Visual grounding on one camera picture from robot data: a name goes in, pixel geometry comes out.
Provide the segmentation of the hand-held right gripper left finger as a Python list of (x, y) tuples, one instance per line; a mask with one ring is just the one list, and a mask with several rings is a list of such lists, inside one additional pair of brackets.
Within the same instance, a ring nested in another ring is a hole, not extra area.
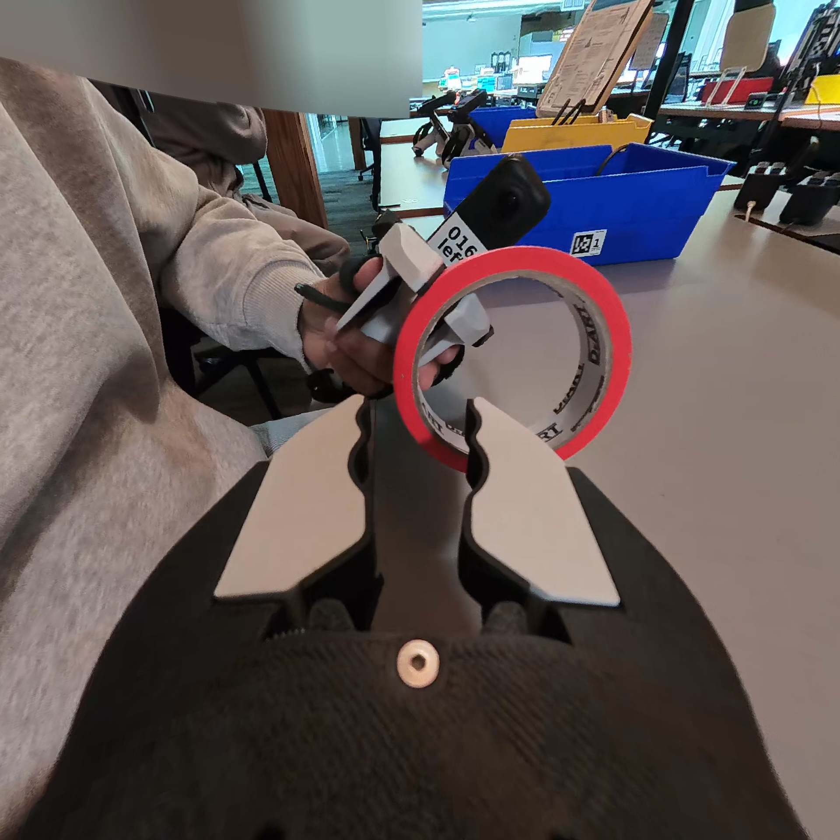
[(308, 615), (332, 599), (374, 615), (384, 578), (374, 536), (375, 407), (352, 395), (271, 456), (213, 592)]

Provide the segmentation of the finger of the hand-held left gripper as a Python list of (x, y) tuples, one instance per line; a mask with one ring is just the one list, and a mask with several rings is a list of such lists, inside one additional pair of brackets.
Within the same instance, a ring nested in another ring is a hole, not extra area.
[(451, 306), (438, 322), (435, 335), (448, 345), (478, 348), (495, 330), (490, 316), (477, 296), (464, 296)]
[(424, 289), (445, 270), (435, 248), (406, 224), (394, 224), (385, 233), (385, 273), (399, 279), (413, 293)]

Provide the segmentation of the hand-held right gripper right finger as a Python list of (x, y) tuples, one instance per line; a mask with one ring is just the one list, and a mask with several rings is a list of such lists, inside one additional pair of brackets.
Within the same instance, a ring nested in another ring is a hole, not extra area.
[(483, 397), (467, 403), (465, 441), (458, 579), (483, 617), (504, 602), (527, 618), (561, 605), (620, 606), (563, 459)]

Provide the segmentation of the red tape roll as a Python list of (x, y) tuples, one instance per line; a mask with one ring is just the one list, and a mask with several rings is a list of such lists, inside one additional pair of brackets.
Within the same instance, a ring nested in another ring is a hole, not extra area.
[(395, 404), (409, 434), (442, 465), (466, 473), (465, 434), (427, 404), (418, 384), (421, 351), (432, 328), (467, 294), (504, 280), (534, 280), (563, 300), (579, 333), (581, 357), (567, 393), (533, 432), (568, 459), (613, 417), (632, 369), (631, 325), (613, 285), (583, 260), (538, 246), (499, 248), (446, 268), (408, 311), (394, 351)]

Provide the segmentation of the person's left forearm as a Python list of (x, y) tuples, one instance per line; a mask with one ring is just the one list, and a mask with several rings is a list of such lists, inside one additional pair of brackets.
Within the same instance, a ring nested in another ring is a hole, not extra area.
[(311, 287), (322, 274), (242, 203), (160, 151), (150, 158), (162, 221), (143, 249), (163, 300), (232, 350), (271, 347), (309, 371), (295, 286)]

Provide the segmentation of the spare hand-held gripper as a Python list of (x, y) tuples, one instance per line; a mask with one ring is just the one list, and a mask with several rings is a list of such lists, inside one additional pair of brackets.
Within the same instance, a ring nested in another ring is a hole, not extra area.
[(413, 153), (417, 158), (424, 156), (426, 150), (435, 147), (435, 156), (442, 160), (445, 146), (449, 140), (449, 132), (441, 123), (438, 110), (453, 106), (457, 100), (457, 92), (448, 90), (442, 96), (430, 98), (416, 111), (417, 116), (425, 122), (413, 136)]
[(473, 111), (487, 104), (487, 99), (487, 91), (475, 89), (466, 98), (460, 99), (450, 113), (452, 129), (438, 154), (446, 170), (459, 157), (499, 153), (487, 131), (472, 116)]

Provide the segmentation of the person's left hand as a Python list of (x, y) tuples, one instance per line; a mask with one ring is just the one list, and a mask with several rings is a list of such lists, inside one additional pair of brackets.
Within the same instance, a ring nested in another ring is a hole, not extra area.
[[(354, 292), (342, 288), (335, 274), (312, 285), (321, 298), (353, 302), (382, 270), (382, 257), (351, 258), (344, 267), (356, 268)], [(357, 328), (338, 330), (339, 315), (319, 301), (305, 297), (297, 328), (308, 365), (313, 370), (330, 369), (344, 384), (364, 396), (377, 396), (393, 382), (392, 347), (376, 342)]]

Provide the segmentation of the small blue plastic bin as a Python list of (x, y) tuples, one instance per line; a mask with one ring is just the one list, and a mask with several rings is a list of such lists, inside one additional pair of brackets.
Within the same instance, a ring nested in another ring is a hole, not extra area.
[(534, 107), (496, 106), (477, 108), (469, 115), (490, 137), (492, 145), (501, 150), (512, 121), (535, 119)]

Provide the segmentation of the yellow plastic bin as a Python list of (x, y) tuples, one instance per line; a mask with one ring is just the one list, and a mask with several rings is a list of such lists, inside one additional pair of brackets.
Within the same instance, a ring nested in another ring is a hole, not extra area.
[(644, 144), (654, 122), (637, 114), (605, 122), (590, 114), (566, 123), (549, 118), (512, 120), (500, 152), (552, 151), (607, 145), (612, 151), (631, 143)]

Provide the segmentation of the large blue plastic bin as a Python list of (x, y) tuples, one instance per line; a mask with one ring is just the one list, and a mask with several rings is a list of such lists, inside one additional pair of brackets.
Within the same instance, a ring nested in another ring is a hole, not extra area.
[(590, 266), (679, 256), (733, 163), (630, 143), (523, 154), (551, 196), (519, 245), (552, 248)]

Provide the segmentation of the black office chair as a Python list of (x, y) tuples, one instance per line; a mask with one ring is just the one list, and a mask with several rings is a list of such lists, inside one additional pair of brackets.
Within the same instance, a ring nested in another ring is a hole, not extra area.
[(193, 347), (206, 338), (206, 334), (177, 310), (160, 308), (159, 314), (165, 362), (171, 378), (184, 392), (201, 396), (241, 367), (250, 376), (269, 418), (284, 417), (259, 367), (261, 360), (284, 358), (280, 352), (273, 348), (235, 351), (219, 345), (194, 354)]

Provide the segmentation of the wooden clipboard with paper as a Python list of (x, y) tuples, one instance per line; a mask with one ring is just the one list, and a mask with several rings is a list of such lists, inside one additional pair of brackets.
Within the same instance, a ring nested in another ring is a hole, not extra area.
[(539, 119), (554, 118), (581, 104), (593, 113), (606, 101), (642, 37), (652, 1), (594, 1), (563, 48), (535, 108)]

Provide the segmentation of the black metal column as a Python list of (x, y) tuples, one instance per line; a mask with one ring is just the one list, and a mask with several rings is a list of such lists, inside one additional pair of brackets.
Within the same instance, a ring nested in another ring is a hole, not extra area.
[(681, 50), (694, 13), (694, 1), (678, 1), (670, 18), (665, 49), (659, 59), (647, 95), (644, 116), (656, 122), (664, 104), (684, 104), (687, 100), (690, 53)]

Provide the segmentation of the grey sweatshirt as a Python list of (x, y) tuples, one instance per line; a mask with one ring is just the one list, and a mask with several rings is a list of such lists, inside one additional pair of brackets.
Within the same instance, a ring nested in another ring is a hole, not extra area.
[(170, 548), (265, 457), (174, 383), (147, 142), (82, 77), (2, 59), (2, 838)]

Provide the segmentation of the red tray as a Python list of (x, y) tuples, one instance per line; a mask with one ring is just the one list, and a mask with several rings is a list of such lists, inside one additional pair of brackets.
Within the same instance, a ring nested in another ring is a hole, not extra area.
[(768, 93), (774, 83), (772, 77), (749, 77), (734, 80), (709, 80), (700, 90), (703, 105), (745, 104), (750, 97)]

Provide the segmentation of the black charging dock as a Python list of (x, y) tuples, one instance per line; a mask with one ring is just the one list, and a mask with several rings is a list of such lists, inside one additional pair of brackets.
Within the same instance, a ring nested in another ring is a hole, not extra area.
[(782, 226), (819, 225), (839, 200), (839, 172), (821, 171), (794, 185), (780, 212)]
[(761, 214), (770, 204), (785, 178), (786, 167), (782, 161), (757, 163), (746, 175), (734, 199), (733, 208), (746, 214)]

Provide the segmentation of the beige chair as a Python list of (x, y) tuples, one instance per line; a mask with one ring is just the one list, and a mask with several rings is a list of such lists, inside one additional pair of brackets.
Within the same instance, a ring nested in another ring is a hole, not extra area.
[[(713, 80), (735, 81), (761, 69), (767, 57), (775, 20), (773, 1), (737, 1), (723, 37), (718, 70)], [(705, 107), (723, 107), (728, 104)]]

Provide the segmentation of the black metal rack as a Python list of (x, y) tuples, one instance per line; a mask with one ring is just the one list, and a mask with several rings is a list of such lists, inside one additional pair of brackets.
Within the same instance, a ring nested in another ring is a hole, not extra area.
[(784, 65), (782, 90), (804, 98), (813, 81), (839, 70), (839, 6), (829, 1), (816, 7)]

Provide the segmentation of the wooden post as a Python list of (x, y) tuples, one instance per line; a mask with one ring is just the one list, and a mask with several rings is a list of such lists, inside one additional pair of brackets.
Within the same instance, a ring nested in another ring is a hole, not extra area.
[(274, 109), (264, 109), (263, 114), (266, 154), (280, 204), (303, 220), (327, 228), (306, 115)]

